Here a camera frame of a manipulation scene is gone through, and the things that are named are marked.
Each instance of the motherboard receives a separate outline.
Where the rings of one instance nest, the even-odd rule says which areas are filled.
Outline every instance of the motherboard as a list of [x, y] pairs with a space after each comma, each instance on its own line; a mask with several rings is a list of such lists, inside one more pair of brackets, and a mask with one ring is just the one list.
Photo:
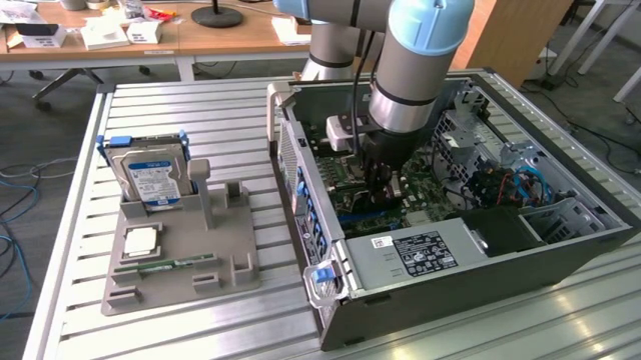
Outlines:
[[443, 183], [435, 178], [427, 163], [428, 153], [419, 149], [399, 174], [401, 197], [393, 200], [392, 206], [371, 210], [363, 206], [371, 203], [367, 199], [371, 194], [359, 158], [348, 151], [331, 151], [328, 145], [315, 138], [315, 129], [305, 130], [345, 239], [442, 221], [456, 206], [463, 206], [463, 199], [460, 204], [452, 204], [447, 198]]

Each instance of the warning label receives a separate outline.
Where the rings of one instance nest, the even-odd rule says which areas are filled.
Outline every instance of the warning label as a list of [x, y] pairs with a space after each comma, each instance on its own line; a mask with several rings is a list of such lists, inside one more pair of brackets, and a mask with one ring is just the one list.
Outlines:
[[438, 231], [395, 238], [393, 247], [407, 274], [414, 277], [458, 265]]

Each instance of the hard drive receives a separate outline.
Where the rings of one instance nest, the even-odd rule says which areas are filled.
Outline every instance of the hard drive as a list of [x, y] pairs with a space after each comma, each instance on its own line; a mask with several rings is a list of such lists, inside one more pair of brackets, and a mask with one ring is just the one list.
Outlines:
[[180, 197], [195, 193], [186, 177], [188, 139], [180, 134], [161, 136], [97, 137], [125, 201], [141, 201], [148, 211], [181, 205]]

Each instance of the paper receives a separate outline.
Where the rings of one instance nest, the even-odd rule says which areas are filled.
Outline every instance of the paper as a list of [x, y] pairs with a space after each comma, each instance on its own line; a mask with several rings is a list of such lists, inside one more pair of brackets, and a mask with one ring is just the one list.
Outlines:
[[46, 24], [36, 7], [37, 5], [29, 2], [0, 0], [0, 23]]
[[277, 39], [287, 45], [308, 45], [311, 42], [311, 35], [299, 35], [293, 29], [293, 24], [289, 19], [281, 17], [271, 18], [271, 25], [276, 31]]

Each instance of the white box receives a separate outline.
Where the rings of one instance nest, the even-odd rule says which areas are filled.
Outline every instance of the white box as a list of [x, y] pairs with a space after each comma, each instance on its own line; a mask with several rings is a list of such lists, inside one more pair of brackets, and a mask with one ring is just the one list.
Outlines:
[[544, 77], [546, 69], [551, 68], [551, 64], [556, 59], [556, 53], [547, 49], [542, 48], [540, 53], [538, 54], [536, 62], [531, 68], [530, 75], [527, 75], [526, 80], [538, 80]]
[[61, 47], [66, 37], [66, 30], [62, 26], [57, 26], [53, 35], [29, 35], [20, 34], [21, 42], [25, 47]]
[[114, 25], [109, 29], [88, 25], [84, 28], [80, 28], [80, 34], [86, 50], [124, 47], [129, 45], [126, 35], [118, 25]]
[[126, 29], [126, 38], [133, 44], [157, 44], [161, 35], [160, 22], [156, 21], [132, 22]]

